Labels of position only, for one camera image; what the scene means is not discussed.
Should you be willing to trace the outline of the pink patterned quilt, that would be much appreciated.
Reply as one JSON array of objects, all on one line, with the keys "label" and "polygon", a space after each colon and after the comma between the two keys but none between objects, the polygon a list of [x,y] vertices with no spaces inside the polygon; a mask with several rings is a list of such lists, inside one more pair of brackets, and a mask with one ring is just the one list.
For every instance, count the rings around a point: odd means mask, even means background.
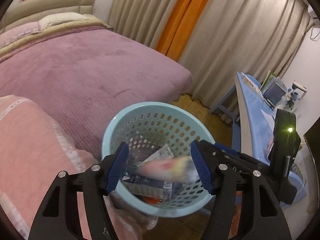
[{"label": "pink patterned quilt", "polygon": [[[36,213],[57,174],[77,174],[99,164],[76,148],[61,126],[36,103],[1,98],[1,239],[29,239]],[[104,198],[118,239],[142,239],[158,218],[126,204],[112,191]],[[84,239],[91,239],[80,209]]]}]

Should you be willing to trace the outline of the beige pleated curtain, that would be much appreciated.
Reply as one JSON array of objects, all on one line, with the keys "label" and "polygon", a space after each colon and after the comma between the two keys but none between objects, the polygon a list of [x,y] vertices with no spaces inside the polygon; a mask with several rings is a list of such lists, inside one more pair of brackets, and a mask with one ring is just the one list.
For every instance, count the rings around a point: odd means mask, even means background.
[{"label": "beige pleated curtain", "polygon": [[[113,0],[108,24],[156,49],[177,0]],[[193,75],[191,95],[214,106],[237,72],[283,75],[310,22],[303,0],[209,0],[177,61]]]}]

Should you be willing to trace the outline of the orange curtain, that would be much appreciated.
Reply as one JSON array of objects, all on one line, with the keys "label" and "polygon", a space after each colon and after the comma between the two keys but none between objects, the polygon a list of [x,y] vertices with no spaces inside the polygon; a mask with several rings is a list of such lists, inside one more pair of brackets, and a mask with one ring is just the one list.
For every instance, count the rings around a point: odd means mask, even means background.
[{"label": "orange curtain", "polygon": [[156,50],[178,61],[209,0],[177,0],[161,33]]}]

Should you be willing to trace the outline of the purple bed cover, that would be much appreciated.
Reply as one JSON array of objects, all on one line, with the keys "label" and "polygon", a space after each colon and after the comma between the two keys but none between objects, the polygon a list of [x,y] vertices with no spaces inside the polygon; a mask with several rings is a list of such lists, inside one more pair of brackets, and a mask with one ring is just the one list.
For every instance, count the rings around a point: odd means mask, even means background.
[{"label": "purple bed cover", "polygon": [[106,29],[52,37],[1,62],[1,96],[29,98],[95,158],[119,111],[139,102],[172,102],[192,83],[177,62]]}]

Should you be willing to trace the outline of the beige padded headboard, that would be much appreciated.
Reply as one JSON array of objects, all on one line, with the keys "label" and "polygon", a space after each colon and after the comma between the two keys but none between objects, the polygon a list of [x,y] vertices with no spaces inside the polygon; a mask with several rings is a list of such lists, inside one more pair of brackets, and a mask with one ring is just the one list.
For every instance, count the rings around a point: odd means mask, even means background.
[{"label": "beige padded headboard", "polygon": [[26,0],[10,6],[1,19],[1,33],[47,15],[62,12],[92,14],[95,0]]}]

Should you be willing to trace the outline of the purple pillow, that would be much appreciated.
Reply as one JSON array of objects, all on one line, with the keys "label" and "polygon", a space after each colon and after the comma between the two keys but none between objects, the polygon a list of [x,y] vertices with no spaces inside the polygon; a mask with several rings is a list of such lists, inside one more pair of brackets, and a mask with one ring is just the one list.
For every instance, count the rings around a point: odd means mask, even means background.
[{"label": "purple pillow", "polygon": [[1,34],[0,45],[1,48],[8,46],[12,42],[15,42],[21,38],[29,35],[38,34],[42,32],[38,22],[29,22],[23,25],[14,27],[8,31]]}]

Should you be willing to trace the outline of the blue desk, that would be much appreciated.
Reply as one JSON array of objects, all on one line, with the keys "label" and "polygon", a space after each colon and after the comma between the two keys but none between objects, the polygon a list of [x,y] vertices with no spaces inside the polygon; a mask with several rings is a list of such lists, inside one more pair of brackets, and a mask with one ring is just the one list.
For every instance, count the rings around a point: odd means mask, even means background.
[{"label": "blue desk", "polygon": [[[232,120],[239,119],[239,124],[233,124],[232,148],[268,165],[270,161],[266,153],[273,138],[273,127],[268,121],[273,121],[273,110],[249,87],[258,83],[255,78],[238,72],[234,81],[234,87],[210,109],[210,113],[219,109]],[[236,92],[239,103],[238,118],[222,105],[233,92]]]}]

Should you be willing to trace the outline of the light blue plastic basket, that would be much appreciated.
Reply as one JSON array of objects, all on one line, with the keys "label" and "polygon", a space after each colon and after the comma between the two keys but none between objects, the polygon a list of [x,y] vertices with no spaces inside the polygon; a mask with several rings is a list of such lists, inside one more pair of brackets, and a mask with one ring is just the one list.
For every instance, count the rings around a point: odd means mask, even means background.
[{"label": "light blue plastic basket", "polygon": [[[195,116],[167,103],[137,103],[121,110],[108,124],[103,137],[103,157],[113,154],[121,142],[129,146],[128,165],[152,159],[189,156],[191,142],[214,143],[208,129]],[[175,218],[190,215],[213,197],[199,180],[193,183],[163,182],[163,189],[131,185],[123,172],[116,193],[129,206],[148,215]]]}]

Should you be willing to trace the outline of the folded beige blanket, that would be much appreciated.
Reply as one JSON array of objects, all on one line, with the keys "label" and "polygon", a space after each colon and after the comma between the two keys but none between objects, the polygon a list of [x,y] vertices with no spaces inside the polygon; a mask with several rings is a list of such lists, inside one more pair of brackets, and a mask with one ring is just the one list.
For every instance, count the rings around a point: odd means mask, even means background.
[{"label": "folded beige blanket", "polygon": [[93,15],[85,15],[87,20],[73,21],[48,27],[41,33],[33,34],[12,42],[8,46],[1,48],[1,61],[4,61],[18,52],[25,50],[37,43],[51,38],[78,33],[87,30],[108,29],[110,26]]}]

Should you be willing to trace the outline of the white printed carton box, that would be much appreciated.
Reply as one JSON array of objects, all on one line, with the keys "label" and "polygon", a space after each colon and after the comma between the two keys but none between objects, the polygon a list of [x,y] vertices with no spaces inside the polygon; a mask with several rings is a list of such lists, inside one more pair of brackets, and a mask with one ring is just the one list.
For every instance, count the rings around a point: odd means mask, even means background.
[{"label": "white printed carton box", "polygon": [[156,198],[159,201],[169,200],[177,190],[177,184],[149,179],[137,173],[137,166],[151,160],[172,159],[174,157],[170,147],[150,146],[132,148],[121,179],[122,184],[134,195]]}]

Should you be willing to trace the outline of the white dotted pillow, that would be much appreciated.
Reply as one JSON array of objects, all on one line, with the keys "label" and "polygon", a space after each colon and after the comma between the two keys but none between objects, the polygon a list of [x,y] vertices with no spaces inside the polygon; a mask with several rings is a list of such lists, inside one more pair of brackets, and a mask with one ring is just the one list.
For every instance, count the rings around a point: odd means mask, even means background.
[{"label": "white dotted pillow", "polygon": [[55,25],[82,20],[87,20],[87,17],[76,12],[62,12],[47,15],[40,19],[38,24],[42,29],[46,29]]}]

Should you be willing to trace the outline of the books on desk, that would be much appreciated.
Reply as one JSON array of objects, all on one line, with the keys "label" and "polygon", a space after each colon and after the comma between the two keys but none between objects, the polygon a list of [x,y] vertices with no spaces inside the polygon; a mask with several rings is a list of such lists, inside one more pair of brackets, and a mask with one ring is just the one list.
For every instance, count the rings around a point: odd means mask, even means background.
[{"label": "books on desk", "polygon": [[287,87],[280,77],[269,70],[260,87],[260,91],[266,103],[274,108],[287,93]]}]

